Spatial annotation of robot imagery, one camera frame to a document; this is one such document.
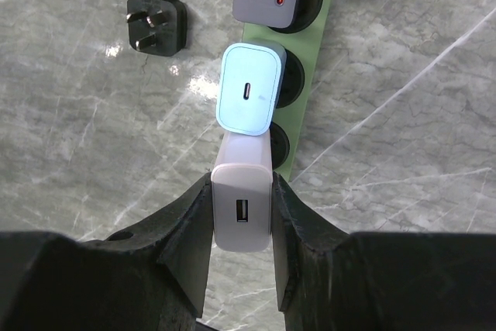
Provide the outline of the small white charger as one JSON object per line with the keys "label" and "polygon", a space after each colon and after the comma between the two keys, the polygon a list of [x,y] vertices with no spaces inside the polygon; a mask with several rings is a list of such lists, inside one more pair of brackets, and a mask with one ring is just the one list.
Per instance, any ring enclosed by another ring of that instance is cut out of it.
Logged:
{"label": "small white charger", "polygon": [[211,173],[214,237],[229,252],[265,250],[271,235],[270,133],[226,131]]}

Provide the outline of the blue charger plug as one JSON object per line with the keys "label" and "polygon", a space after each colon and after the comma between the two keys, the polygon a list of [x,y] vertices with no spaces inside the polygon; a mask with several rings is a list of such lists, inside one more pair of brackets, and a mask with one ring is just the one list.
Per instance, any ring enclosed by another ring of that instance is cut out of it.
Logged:
{"label": "blue charger plug", "polygon": [[286,49],[269,40],[238,42],[226,49],[216,104],[216,119],[223,129],[247,136],[268,131],[286,60]]}

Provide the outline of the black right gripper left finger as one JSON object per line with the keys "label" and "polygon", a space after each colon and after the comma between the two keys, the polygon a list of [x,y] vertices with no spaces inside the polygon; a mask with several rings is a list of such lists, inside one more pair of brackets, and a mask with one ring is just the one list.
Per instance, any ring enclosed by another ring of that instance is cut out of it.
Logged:
{"label": "black right gripper left finger", "polygon": [[105,240],[49,231],[1,234],[3,330],[193,330],[212,247],[212,185]]}

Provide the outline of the green power strip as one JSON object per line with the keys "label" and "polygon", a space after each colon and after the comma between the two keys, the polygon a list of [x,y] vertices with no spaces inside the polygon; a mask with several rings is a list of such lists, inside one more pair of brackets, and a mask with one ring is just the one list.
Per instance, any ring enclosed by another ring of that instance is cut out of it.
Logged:
{"label": "green power strip", "polygon": [[296,20],[285,29],[246,23],[243,41],[269,40],[287,52],[277,108],[270,124],[274,170],[290,179],[331,0],[299,0]]}

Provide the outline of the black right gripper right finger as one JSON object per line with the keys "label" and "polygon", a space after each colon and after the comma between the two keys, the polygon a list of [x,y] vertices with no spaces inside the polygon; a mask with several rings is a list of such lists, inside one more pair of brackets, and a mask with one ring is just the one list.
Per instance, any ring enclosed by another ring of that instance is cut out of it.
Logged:
{"label": "black right gripper right finger", "polygon": [[280,175],[271,229],[288,330],[495,328],[492,234],[345,233]]}

